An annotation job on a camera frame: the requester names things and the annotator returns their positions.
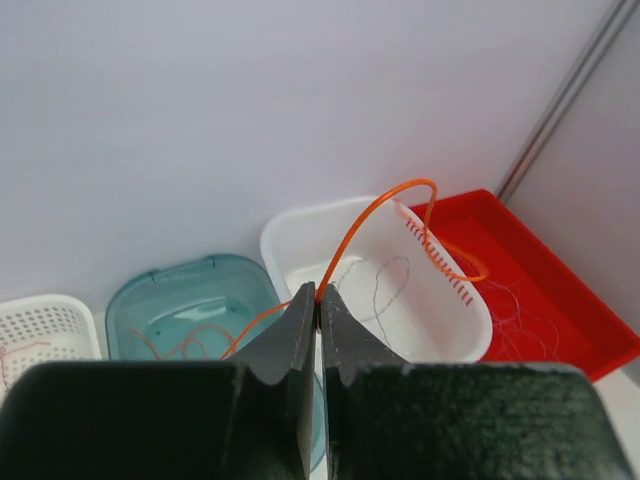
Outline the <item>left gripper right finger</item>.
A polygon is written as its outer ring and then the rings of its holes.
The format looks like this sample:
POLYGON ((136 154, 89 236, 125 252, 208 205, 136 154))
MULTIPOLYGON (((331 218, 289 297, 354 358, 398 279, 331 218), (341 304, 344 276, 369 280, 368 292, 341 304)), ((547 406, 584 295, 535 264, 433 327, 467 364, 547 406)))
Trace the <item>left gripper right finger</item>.
POLYGON ((562 363, 412 363, 334 287, 319 303, 332 479, 631 479, 605 406, 562 363))

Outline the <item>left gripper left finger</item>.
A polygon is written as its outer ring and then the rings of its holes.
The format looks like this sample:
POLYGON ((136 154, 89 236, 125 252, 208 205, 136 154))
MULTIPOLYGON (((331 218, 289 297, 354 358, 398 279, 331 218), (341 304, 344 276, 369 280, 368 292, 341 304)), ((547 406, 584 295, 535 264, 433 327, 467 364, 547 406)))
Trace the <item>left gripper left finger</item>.
POLYGON ((315 288, 225 360, 47 362, 1 408, 5 479, 306 479, 315 288))

